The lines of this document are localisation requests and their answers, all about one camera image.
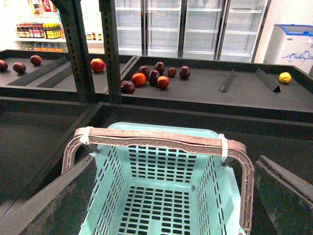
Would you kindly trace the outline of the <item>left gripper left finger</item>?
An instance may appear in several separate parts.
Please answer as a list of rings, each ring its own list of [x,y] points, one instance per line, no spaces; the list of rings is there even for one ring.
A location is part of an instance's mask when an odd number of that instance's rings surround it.
[[[92,193],[95,158],[84,157],[25,204],[0,220],[2,235],[76,235]]]

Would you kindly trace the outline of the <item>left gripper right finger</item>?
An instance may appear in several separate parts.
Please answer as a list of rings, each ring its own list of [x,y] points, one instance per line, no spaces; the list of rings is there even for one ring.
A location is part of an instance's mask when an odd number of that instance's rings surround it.
[[[261,155],[255,163],[255,186],[279,235],[313,233],[313,186]]]

